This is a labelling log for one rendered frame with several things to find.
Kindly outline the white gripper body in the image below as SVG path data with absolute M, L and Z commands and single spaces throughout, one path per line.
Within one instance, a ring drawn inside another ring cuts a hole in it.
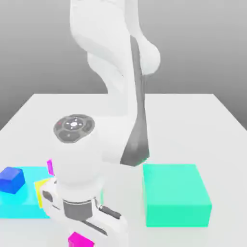
M 46 214 L 57 223 L 91 240 L 94 247 L 129 247 L 128 230 L 123 220 L 96 212 L 86 221 L 71 220 L 58 209 L 48 209 Z

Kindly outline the small magenta cube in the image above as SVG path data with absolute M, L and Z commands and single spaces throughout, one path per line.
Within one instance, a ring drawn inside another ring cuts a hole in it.
M 48 168 L 48 173 L 52 176 L 54 176 L 54 170 L 53 170 L 53 163 L 52 163 L 52 159 L 47 161 L 47 168 Z
M 93 241 L 80 235 L 77 232 L 73 232 L 68 238 L 69 247 L 95 247 Z

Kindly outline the small yellow cube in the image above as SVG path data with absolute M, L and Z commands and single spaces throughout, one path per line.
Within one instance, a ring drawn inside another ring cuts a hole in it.
M 41 190 L 42 186 L 44 186 L 49 181 L 50 181 L 50 178 L 46 178 L 46 179 L 43 179 L 43 180 L 34 182 L 34 186 L 35 186 L 36 196 L 37 196 L 37 199 L 38 199 L 39 208 L 43 208 L 42 195 L 47 200 L 52 201 L 51 193 L 48 192 L 48 190 L 43 190 L 43 191 Z

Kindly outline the small blue cube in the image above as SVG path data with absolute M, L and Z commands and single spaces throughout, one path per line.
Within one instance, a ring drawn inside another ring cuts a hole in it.
M 6 167 L 0 172 L 0 191 L 16 194 L 25 184 L 24 172 L 20 168 Z

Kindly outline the large turquoise box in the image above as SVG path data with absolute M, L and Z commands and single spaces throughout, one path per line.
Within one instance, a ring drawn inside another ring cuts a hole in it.
M 144 164 L 142 189 L 147 227 L 207 227 L 212 202 L 193 164 Z

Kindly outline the large cyan box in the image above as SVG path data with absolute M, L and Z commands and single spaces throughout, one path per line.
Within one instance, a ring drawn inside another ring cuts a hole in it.
M 16 194 L 0 191 L 0 219 L 45 219 L 47 215 L 39 208 L 34 182 L 52 176 L 43 166 L 21 166 L 25 184 Z

